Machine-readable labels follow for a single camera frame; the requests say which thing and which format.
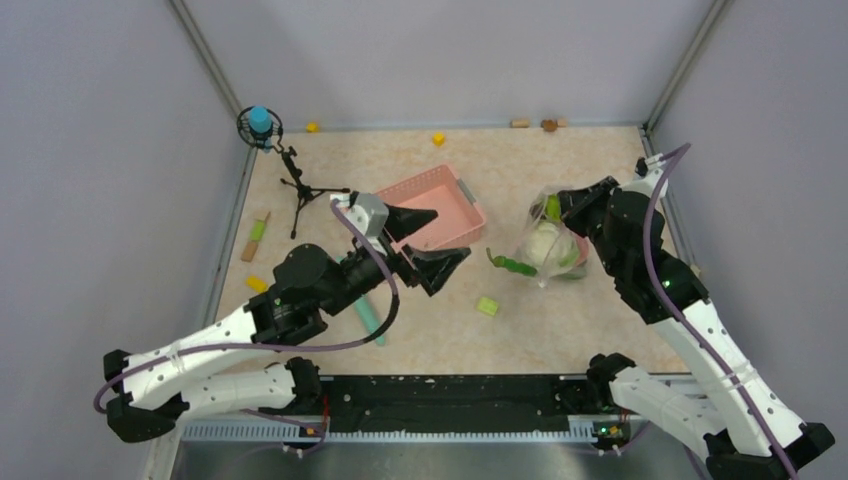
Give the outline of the pink plastic basket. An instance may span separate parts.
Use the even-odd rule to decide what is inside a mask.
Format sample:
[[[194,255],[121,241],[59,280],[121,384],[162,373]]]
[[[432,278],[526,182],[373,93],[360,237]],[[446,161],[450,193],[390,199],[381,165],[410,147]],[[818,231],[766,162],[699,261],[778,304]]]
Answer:
[[[385,203],[410,209],[430,209],[438,217],[402,240],[418,250],[469,247],[483,236],[486,217],[466,183],[442,164],[379,190]]]

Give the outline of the white cauliflower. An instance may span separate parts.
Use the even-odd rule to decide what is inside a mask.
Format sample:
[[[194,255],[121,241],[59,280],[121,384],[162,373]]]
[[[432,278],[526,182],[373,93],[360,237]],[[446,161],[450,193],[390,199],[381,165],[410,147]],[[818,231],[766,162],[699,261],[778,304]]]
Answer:
[[[536,268],[567,268],[575,265],[578,247],[575,236],[550,222],[536,224],[518,248],[525,263]]]

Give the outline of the clear pink zip bag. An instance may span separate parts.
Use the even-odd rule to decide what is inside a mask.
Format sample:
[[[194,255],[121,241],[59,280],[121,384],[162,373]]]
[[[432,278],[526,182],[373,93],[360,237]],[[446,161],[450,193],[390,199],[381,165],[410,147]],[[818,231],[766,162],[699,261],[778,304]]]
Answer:
[[[527,219],[514,253],[517,261],[532,267],[539,287],[576,281],[587,275],[588,241],[565,226],[558,186],[545,186],[528,208]]]

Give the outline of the green bell pepper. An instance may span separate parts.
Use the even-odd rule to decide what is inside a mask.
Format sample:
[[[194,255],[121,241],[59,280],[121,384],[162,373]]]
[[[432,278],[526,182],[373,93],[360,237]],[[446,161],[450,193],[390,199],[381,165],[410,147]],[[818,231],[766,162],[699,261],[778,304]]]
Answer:
[[[534,277],[538,274],[538,270],[532,265],[520,262],[518,260],[503,255],[494,256],[490,248],[486,248],[485,252],[487,259],[495,268],[503,269],[507,272],[522,275],[525,277]]]

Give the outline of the green celery stalk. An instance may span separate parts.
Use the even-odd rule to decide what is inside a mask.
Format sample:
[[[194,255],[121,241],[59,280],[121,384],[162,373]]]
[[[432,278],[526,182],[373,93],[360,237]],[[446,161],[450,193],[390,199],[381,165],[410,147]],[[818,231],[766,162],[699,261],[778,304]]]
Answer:
[[[548,195],[543,209],[544,219],[551,223],[561,223],[562,209],[556,194]]]

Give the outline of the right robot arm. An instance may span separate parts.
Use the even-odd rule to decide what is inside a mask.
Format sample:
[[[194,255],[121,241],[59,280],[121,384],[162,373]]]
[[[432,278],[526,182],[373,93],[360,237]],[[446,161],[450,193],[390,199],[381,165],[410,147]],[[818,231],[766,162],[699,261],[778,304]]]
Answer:
[[[586,397],[600,412],[632,411],[680,441],[714,479],[792,479],[834,446],[821,423],[802,420],[766,384],[731,338],[691,268],[662,246],[664,217],[642,184],[607,177],[557,193],[567,228],[595,248],[616,292],[684,361],[707,397],[700,404],[629,357],[598,354]]]

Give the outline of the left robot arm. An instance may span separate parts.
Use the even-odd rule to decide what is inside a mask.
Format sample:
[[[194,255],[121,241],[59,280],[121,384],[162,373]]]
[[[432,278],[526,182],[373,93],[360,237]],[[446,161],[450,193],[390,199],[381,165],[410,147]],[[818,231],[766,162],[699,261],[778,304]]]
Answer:
[[[374,342],[398,316],[401,286],[434,295],[470,255],[467,247],[394,247],[434,222],[433,210],[391,206],[370,194],[335,196],[330,208],[353,237],[343,258],[301,244],[274,268],[267,290],[223,319],[145,353],[116,349],[104,356],[93,407],[122,441],[152,440],[219,413],[314,410],[321,388],[308,355],[320,351],[314,338],[325,332],[328,317],[387,285],[386,317],[366,336]]]

